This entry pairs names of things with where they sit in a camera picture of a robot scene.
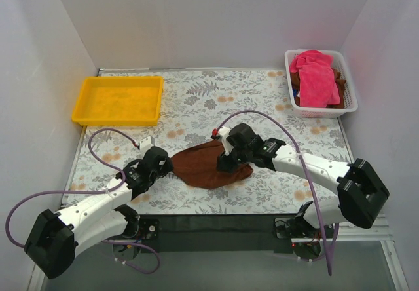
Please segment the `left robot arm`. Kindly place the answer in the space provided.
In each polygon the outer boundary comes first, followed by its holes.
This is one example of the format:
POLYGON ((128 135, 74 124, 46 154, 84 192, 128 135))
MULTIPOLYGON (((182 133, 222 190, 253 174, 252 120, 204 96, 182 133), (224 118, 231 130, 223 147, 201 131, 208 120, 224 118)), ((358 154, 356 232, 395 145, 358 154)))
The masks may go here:
POLYGON ((104 193, 57 212, 47 209, 35 220, 24 252, 50 279, 64 273, 75 258, 108 238, 135 239, 145 234, 139 214, 128 206, 173 169, 168 153, 151 147, 118 173, 104 193))

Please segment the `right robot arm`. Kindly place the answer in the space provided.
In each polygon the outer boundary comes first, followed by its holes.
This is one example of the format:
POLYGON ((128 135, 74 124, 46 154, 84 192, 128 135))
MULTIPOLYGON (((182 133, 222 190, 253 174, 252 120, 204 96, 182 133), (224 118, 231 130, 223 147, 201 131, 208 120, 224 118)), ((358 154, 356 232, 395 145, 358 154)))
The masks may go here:
POLYGON ((244 123, 214 130, 212 138, 224 148, 217 158, 218 171, 233 173, 240 165, 251 163, 304 178, 335 194, 319 203, 309 200, 293 218, 278 222, 280 230, 291 237, 308 237, 321 227, 340 222, 370 229, 390 196, 374 168, 363 159, 345 163, 299 153, 282 140, 263 140, 244 123))

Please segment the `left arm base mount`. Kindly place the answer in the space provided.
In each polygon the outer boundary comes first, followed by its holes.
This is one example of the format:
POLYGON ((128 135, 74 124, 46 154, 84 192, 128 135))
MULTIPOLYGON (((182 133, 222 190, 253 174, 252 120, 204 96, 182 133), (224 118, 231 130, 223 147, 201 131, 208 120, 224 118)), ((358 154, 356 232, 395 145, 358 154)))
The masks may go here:
POLYGON ((124 231, 118 235, 112 235, 109 240, 131 240, 144 241, 158 238, 160 230, 160 221, 158 219, 140 219, 131 221, 124 228, 124 231))

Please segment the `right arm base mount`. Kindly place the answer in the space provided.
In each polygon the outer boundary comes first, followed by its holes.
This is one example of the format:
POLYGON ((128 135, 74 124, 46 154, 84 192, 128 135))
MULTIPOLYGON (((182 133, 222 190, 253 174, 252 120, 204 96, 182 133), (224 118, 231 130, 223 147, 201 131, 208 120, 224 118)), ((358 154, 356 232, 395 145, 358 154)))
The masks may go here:
POLYGON ((279 239, 308 239, 316 241, 321 238, 320 229, 313 228, 305 221, 294 218, 276 218, 274 228, 279 239))

